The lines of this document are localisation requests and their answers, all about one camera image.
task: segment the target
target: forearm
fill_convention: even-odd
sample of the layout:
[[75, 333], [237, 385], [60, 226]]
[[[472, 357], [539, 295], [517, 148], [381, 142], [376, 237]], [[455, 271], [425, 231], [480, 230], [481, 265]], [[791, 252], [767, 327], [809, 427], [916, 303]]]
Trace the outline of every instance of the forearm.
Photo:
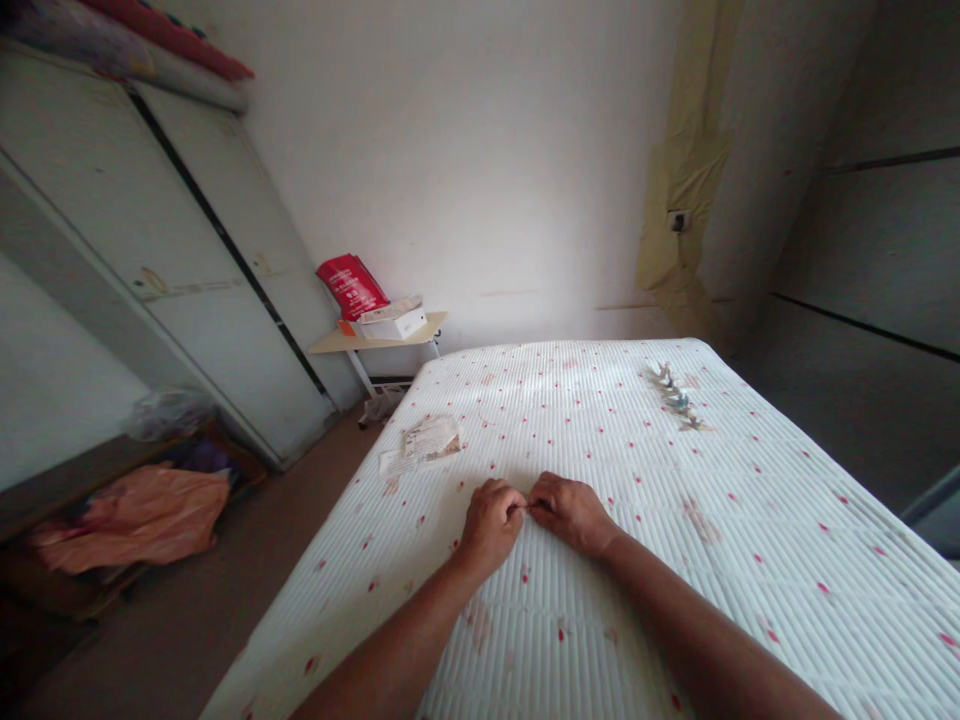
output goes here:
[[838, 717], [785, 665], [626, 533], [601, 564], [704, 717]]
[[457, 616], [482, 583], [454, 555], [327, 676], [292, 720], [412, 716]]

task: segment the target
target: small table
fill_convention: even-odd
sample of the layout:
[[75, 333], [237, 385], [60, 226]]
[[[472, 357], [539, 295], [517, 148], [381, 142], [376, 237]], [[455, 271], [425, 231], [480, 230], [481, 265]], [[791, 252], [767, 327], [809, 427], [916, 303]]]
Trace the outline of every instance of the small table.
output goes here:
[[307, 350], [307, 352], [314, 355], [322, 355], [323, 353], [328, 352], [345, 352], [347, 357], [350, 358], [350, 362], [352, 362], [353, 366], [357, 369], [357, 373], [360, 375], [360, 379], [363, 381], [364, 387], [367, 388], [367, 392], [370, 393], [371, 397], [376, 397], [376, 388], [378, 387], [383, 387], [384, 385], [410, 385], [410, 383], [370, 382], [370, 376], [367, 375], [367, 371], [364, 369], [363, 363], [361, 363], [360, 358], [357, 357], [357, 350], [377, 350], [378, 348], [403, 347], [405, 345], [423, 345], [424, 343], [430, 343], [433, 346], [433, 351], [437, 354], [437, 357], [440, 357], [440, 350], [437, 347], [437, 343], [433, 339], [433, 336], [437, 334], [437, 330], [440, 329], [440, 325], [443, 323], [446, 317], [447, 313], [445, 312], [427, 313], [427, 324], [417, 330], [406, 340], [372, 340], [370, 338], [350, 337], [349, 335], [344, 335], [339, 329], [337, 329], [326, 337], [317, 340], [317, 342], [310, 346], [310, 349]]

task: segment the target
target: wardrobe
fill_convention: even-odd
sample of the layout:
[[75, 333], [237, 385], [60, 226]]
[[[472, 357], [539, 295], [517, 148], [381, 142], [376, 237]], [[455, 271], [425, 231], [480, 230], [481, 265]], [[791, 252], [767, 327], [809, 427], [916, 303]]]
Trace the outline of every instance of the wardrobe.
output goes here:
[[360, 400], [305, 352], [335, 313], [234, 114], [5, 45], [0, 150], [0, 251], [147, 387], [204, 390], [278, 467]]

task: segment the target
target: shelf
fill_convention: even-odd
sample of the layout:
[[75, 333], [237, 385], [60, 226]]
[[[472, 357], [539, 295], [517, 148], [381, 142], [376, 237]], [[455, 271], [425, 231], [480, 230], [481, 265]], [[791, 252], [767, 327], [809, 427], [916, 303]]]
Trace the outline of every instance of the shelf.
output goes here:
[[406, 340], [371, 340], [370, 338], [349, 337], [337, 329], [311, 345], [307, 352], [313, 355], [322, 355], [323, 353], [345, 352], [347, 350], [376, 350], [377, 348], [403, 347], [405, 345], [423, 345], [433, 339], [446, 317], [447, 313], [445, 312], [427, 313], [427, 324]]

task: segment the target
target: wardrobe door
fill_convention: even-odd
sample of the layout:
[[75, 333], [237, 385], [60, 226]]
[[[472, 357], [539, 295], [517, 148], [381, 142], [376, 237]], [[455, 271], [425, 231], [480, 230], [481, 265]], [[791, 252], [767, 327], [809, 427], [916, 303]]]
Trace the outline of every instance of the wardrobe door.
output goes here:
[[0, 144], [281, 462], [334, 412], [116, 83], [0, 56]]
[[344, 353], [306, 353], [336, 327], [336, 316], [314, 275], [319, 262], [307, 255], [236, 116], [160, 88], [137, 88], [327, 392], [341, 408], [355, 405], [363, 386]]

